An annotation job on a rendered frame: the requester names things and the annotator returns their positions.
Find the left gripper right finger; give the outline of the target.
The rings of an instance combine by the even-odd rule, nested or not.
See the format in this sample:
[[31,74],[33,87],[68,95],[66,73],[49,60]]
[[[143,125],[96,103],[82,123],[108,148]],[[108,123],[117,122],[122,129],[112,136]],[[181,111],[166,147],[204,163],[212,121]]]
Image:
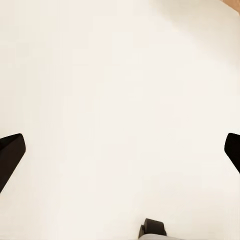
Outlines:
[[240,135],[228,133],[224,151],[240,173]]

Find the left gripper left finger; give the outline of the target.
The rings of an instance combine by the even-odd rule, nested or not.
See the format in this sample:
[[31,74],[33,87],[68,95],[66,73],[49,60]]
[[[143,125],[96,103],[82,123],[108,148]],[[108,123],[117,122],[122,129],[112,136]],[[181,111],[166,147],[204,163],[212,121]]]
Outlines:
[[0,138],[0,193],[26,152],[21,133]]

